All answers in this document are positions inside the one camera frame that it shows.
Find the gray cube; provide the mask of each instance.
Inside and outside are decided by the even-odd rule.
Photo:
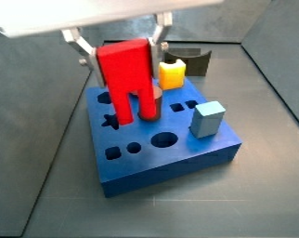
[[[225,109],[217,101],[209,101],[194,107],[190,132],[199,139],[214,135],[219,128]]]

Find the red block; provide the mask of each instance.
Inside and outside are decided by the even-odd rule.
[[[155,105],[151,90],[150,53],[146,39],[133,39],[102,46],[95,51],[97,61],[109,88],[118,124],[131,123],[129,93],[138,95],[141,118],[151,119]]]

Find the circular hole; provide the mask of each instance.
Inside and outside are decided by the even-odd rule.
[[[178,138],[173,133],[161,132],[151,137],[150,144],[157,148],[165,148],[171,146],[177,140]]]
[[[129,153],[138,153],[141,151],[141,145],[133,142],[127,145],[126,150]]]

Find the blue shape sorter block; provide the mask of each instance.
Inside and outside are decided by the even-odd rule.
[[[183,80],[163,91],[161,119],[139,120],[137,98],[130,96],[133,123],[118,126],[107,89],[86,91],[95,148],[95,165],[106,197],[143,188],[211,165],[233,160],[241,140],[223,121],[218,133],[195,139],[189,131],[194,106],[206,100]]]

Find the gray table surface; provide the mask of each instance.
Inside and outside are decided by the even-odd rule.
[[[239,45],[189,46],[213,50],[190,80],[226,109],[234,161],[106,199],[82,97],[25,237],[299,236],[299,124]]]

